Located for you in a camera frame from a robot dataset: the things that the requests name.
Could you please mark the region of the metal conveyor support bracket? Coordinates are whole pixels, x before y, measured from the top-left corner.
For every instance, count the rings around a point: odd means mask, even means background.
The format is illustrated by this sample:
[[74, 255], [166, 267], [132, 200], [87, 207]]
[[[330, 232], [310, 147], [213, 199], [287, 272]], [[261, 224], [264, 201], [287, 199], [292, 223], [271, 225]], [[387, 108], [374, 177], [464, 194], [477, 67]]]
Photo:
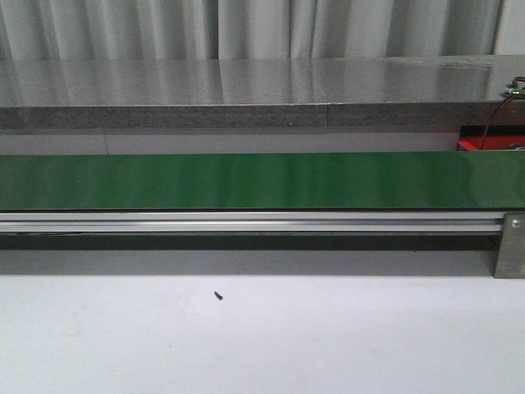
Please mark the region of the metal conveyor support bracket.
[[500, 239], [494, 278], [524, 279], [524, 213], [507, 213]]

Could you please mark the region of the green conveyor belt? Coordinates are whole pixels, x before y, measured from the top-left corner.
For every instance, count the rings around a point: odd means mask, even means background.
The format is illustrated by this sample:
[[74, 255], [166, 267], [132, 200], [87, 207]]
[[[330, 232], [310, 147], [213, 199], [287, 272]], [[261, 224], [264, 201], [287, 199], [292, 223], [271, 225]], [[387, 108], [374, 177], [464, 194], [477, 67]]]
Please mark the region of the green conveyor belt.
[[521, 209], [521, 152], [4, 156], [1, 208]]

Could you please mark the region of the grey pleated curtain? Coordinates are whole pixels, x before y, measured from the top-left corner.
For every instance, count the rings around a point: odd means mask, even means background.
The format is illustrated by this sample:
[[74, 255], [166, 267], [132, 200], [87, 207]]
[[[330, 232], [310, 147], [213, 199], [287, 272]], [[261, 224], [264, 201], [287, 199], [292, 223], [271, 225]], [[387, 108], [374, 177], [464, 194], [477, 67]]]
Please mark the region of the grey pleated curtain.
[[4, 1], [4, 60], [492, 52], [499, 1]]

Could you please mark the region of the small green circuit board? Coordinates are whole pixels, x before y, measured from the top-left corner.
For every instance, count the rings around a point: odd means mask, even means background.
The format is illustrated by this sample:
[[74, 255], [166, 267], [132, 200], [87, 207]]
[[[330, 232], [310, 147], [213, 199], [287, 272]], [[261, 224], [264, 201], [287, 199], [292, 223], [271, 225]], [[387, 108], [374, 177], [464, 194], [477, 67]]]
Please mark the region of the small green circuit board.
[[507, 84], [502, 94], [505, 97], [517, 96], [518, 98], [523, 98], [525, 96], [525, 84], [521, 80]]

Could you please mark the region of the grey stone counter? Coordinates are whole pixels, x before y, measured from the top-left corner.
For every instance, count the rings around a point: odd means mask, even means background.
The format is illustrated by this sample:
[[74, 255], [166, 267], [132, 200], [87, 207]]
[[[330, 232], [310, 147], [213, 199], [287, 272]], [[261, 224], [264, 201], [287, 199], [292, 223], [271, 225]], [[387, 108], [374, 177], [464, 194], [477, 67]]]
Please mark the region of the grey stone counter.
[[4, 129], [480, 126], [521, 55], [4, 61]]

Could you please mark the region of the aluminium conveyor side rail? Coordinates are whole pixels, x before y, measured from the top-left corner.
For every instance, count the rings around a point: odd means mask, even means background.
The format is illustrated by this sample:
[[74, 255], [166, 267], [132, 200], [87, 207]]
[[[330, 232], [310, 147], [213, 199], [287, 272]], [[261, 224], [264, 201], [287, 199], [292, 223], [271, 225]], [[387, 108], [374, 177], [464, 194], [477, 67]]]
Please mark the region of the aluminium conveyor side rail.
[[262, 211], [3, 213], [2, 233], [495, 232], [504, 212]]

